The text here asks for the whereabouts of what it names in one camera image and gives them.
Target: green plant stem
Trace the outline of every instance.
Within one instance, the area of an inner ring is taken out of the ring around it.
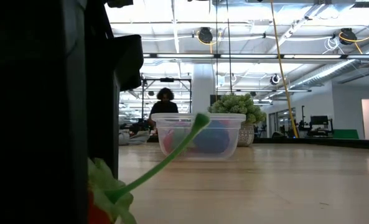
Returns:
[[[134,190],[136,187],[139,187],[141,184],[143,184],[145,181],[149,180],[151,177],[153,177],[155,174],[157,174],[159,171],[161,171],[166,165],[168,165],[173,159],[175,159],[180,153],[184,152],[187,148],[187,145],[198,135],[199,132],[203,128],[205,128],[209,124],[209,118],[205,115],[202,119],[207,119],[207,122],[203,122],[200,125],[197,125],[197,118],[195,119],[194,126],[191,129],[191,132],[189,135],[185,137],[185,139],[174,149],[163,161],[161,161],[158,165],[154,166],[151,170],[143,174],[141,177],[139,177],[137,180],[131,182],[127,186],[117,190],[117,191],[106,191],[105,194],[110,195],[110,200],[112,203],[116,203],[119,198],[121,198],[123,195],[129,193],[130,191]]]

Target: person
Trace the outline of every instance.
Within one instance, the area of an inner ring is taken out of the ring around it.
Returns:
[[[163,88],[159,90],[157,94],[157,99],[159,100],[151,109],[149,113],[149,124],[155,127],[155,121],[151,119],[151,115],[154,113],[178,113],[179,110],[177,109],[177,105],[171,100],[174,99],[173,92],[168,88]]]

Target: black shirt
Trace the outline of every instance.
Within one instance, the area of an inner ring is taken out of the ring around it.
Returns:
[[[154,106],[151,109],[151,112],[149,113],[150,117],[154,113],[178,113],[179,110],[177,109],[177,105],[173,102],[163,102],[158,101],[154,104]]]

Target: computer monitor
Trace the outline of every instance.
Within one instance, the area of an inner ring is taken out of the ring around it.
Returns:
[[[311,116],[310,123],[312,125],[325,125],[328,124],[328,116]]]

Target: green plant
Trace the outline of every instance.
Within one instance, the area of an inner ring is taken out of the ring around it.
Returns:
[[[266,120],[266,113],[260,110],[251,99],[250,94],[236,96],[234,93],[224,95],[209,107],[211,113],[240,113],[246,115],[246,121],[250,124],[256,124]]]
[[[156,175],[180,153],[184,152],[199,132],[208,126],[210,118],[197,114],[191,132],[185,139],[158,165],[126,185],[116,180],[110,168],[101,159],[88,160],[88,191],[89,191],[89,224],[111,224],[120,218],[124,224],[136,224],[136,219],[129,212],[133,202],[130,191],[139,187],[152,176]]]

